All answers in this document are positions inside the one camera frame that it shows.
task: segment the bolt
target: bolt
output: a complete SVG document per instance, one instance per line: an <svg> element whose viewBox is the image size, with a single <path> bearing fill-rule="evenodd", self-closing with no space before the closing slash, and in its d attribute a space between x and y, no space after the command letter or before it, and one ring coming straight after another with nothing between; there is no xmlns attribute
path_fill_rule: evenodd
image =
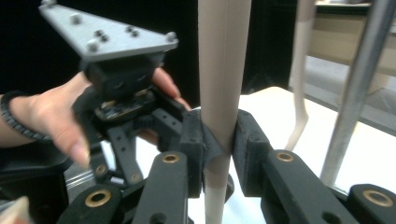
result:
<svg viewBox="0 0 396 224"><path fill-rule="evenodd" d="M103 30L97 30L93 33L95 36L102 36L105 34L105 32L103 32Z"/></svg>
<svg viewBox="0 0 396 224"><path fill-rule="evenodd" d="M128 33L131 33L133 29L134 29L133 26L127 26L125 31L128 32Z"/></svg>
<svg viewBox="0 0 396 224"><path fill-rule="evenodd" d="M174 42L177 39L176 33L175 32L170 32L166 34L166 40L168 42Z"/></svg>
<svg viewBox="0 0 396 224"><path fill-rule="evenodd" d="M132 36L134 36L134 37L139 36L139 32L136 30L132 30Z"/></svg>
<svg viewBox="0 0 396 224"><path fill-rule="evenodd" d="M79 15L78 13L74 13L70 16L70 21L72 22L72 24L78 25L81 23L81 15Z"/></svg>
<svg viewBox="0 0 396 224"><path fill-rule="evenodd" d="M99 49L99 45L95 39L88 41L87 48L90 52L96 52Z"/></svg>
<svg viewBox="0 0 396 224"><path fill-rule="evenodd" d="M42 0L41 5L46 7L52 7L56 5L56 0Z"/></svg>
<svg viewBox="0 0 396 224"><path fill-rule="evenodd" d="M102 35L100 37L100 40L102 40L102 42L107 42L110 38L108 37L108 35Z"/></svg>

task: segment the hole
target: hole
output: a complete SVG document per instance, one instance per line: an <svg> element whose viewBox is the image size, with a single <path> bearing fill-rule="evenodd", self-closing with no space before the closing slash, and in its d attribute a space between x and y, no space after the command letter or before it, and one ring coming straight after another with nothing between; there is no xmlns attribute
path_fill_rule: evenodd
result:
<svg viewBox="0 0 396 224"><path fill-rule="evenodd" d="M105 198L105 194L104 193L98 193L96 195L93 195L92 201L97 203L97 202L103 200L104 198Z"/></svg>
<svg viewBox="0 0 396 224"><path fill-rule="evenodd" d="M178 159L179 159L178 155L174 155L174 154L169 154L163 157L163 161L166 163L177 162Z"/></svg>
<svg viewBox="0 0 396 224"><path fill-rule="evenodd" d="M150 224L163 224L166 221L166 215L163 213L156 213L149 219Z"/></svg>
<svg viewBox="0 0 396 224"><path fill-rule="evenodd" d="M276 154L276 157L280 161L293 161L294 160L294 158L289 153L286 153L286 152L279 152Z"/></svg>
<svg viewBox="0 0 396 224"><path fill-rule="evenodd" d="M330 212L324 212L322 214L323 220L325 220L329 224L341 224L341 220L338 216Z"/></svg>
<svg viewBox="0 0 396 224"><path fill-rule="evenodd" d="M373 199L375 199L376 201L379 201L381 203L387 201L387 199L384 196L380 195L380 194L371 194L370 196L373 197Z"/></svg>

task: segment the metal pole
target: metal pole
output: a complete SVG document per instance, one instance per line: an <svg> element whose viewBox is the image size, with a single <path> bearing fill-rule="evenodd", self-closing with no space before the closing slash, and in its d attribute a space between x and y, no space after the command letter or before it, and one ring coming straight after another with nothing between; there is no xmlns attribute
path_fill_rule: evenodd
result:
<svg viewBox="0 0 396 224"><path fill-rule="evenodd" d="M359 48L349 69L346 92L332 133L320 179L329 187L335 183L353 130L361 114L382 48L389 33L395 0L373 1Z"/></svg>

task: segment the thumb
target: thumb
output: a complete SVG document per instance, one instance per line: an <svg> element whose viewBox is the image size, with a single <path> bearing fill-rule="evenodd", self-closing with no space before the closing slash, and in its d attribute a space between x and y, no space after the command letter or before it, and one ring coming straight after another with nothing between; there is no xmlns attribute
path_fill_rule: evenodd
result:
<svg viewBox="0 0 396 224"><path fill-rule="evenodd" d="M63 153L81 167L88 169L90 151L87 140L80 127L74 122L61 122L54 127L52 141Z"/></svg>

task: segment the hand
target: hand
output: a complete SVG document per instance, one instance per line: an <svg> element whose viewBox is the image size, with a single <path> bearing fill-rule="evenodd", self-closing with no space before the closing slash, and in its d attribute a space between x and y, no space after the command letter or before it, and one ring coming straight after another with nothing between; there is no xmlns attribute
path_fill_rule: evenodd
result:
<svg viewBox="0 0 396 224"><path fill-rule="evenodd" d="M154 72L152 82L186 109L191 110L172 78L161 68ZM64 85L32 96L30 101L30 127L51 136L54 144L63 153L82 167L88 168L90 153L87 140L75 120L72 105L91 86L84 74L78 73Z"/></svg>

